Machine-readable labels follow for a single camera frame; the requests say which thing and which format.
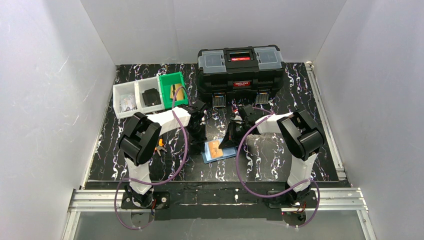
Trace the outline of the orange card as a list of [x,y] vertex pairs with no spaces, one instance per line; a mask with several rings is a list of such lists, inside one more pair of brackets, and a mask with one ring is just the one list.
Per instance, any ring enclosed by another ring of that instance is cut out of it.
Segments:
[[210,159],[217,159],[224,156],[223,150],[219,148],[220,141],[213,140],[207,143]]

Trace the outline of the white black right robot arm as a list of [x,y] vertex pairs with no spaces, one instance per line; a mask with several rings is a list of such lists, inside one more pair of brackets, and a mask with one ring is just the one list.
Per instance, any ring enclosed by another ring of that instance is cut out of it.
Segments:
[[285,114],[266,111],[250,104],[239,107],[237,115],[228,124],[220,149],[236,147],[238,155],[247,136],[281,134],[291,153],[291,167],[285,190],[270,195],[282,197],[289,204],[303,203],[311,191],[311,176],[314,162],[326,142],[325,134],[306,110]]

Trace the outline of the blue leather card holder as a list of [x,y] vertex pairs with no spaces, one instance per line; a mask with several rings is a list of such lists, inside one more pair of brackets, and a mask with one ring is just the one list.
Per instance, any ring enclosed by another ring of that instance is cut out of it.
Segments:
[[201,153],[203,162],[209,164],[235,157],[237,150],[235,147],[219,148],[222,138],[208,141],[204,145],[204,152]]

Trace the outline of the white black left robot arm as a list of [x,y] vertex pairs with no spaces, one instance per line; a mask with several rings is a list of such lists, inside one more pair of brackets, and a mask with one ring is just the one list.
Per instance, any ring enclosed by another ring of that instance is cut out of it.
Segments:
[[137,207],[149,208],[153,202],[149,160],[160,137],[181,128],[186,135],[185,150],[200,154],[205,150],[206,126],[203,123],[207,105],[198,100],[192,105],[181,104],[171,110],[145,115],[137,112],[124,128],[118,146],[128,166],[129,186],[125,188],[127,201]]

